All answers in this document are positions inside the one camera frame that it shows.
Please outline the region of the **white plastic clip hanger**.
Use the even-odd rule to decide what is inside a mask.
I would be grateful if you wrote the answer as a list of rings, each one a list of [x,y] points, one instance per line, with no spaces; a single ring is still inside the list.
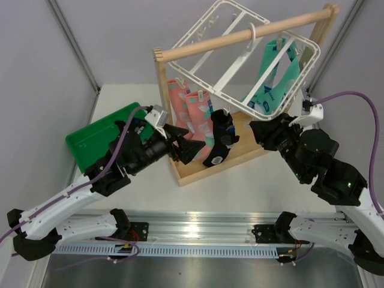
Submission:
[[[295,34],[300,26],[315,23],[317,13],[307,13],[271,23],[235,1],[216,1],[169,50],[163,61],[181,78],[227,102],[258,121],[269,121],[288,111],[320,56],[314,40]],[[257,81],[265,45],[278,38],[286,43]],[[278,65],[276,85],[290,60],[286,50],[295,42],[300,74],[280,105],[270,115],[247,106],[255,92]]]

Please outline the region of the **pink sock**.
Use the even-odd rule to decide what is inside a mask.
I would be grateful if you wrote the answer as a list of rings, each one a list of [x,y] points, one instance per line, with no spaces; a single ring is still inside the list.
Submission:
[[[214,111],[211,96],[207,91],[194,91],[185,96],[191,124],[194,128],[193,140],[204,141],[205,146],[196,154],[195,161],[204,161],[214,145],[213,122]]]
[[[188,130],[186,139],[191,139],[194,134],[194,128],[191,122],[185,96],[190,93],[190,88],[185,80],[174,78],[167,81],[169,89],[169,98],[175,114],[175,126]]]

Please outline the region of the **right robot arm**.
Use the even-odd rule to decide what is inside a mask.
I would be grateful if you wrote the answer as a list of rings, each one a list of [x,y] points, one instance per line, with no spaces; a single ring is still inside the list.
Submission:
[[[255,141],[277,151],[300,184],[338,208],[356,225],[342,229],[284,211],[273,225],[280,243],[307,241],[337,250],[362,269],[383,275],[383,218],[374,210],[368,182],[350,164],[335,158],[338,142],[321,129],[304,130],[286,113],[270,121],[251,121]]]

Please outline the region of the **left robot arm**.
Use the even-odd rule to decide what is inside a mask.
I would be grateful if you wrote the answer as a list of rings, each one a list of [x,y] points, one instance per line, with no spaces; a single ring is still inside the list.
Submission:
[[[168,155],[188,164],[204,147],[204,142],[189,140],[186,129],[166,124],[164,134],[154,131],[143,142],[139,129],[147,122],[134,118],[130,125],[115,121],[119,128],[105,156],[89,166],[75,183],[29,211],[13,209],[7,214],[14,229],[13,248],[27,261],[41,259],[60,246],[89,238],[127,240],[131,223],[121,209],[106,215],[71,221],[69,217],[83,207],[103,200],[130,184],[131,176]]]

